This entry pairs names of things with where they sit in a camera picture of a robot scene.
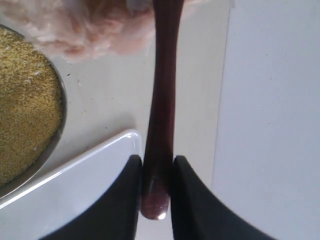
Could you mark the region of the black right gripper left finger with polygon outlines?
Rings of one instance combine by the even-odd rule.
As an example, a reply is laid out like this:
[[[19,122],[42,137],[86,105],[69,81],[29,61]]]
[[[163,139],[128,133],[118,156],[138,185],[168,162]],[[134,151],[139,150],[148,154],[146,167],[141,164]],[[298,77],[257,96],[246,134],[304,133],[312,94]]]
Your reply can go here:
[[[85,212],[44,240],[134,240],[140,207],[142,160],[131,155],[110,188]]]

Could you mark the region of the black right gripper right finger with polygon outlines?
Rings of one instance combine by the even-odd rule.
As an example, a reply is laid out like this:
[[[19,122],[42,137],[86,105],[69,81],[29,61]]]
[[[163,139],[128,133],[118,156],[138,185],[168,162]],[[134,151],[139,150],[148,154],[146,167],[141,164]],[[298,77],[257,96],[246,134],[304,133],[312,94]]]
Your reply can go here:
[[[173,162],[171,222],[176,240],[269,240],[219,201],[187,159]]]

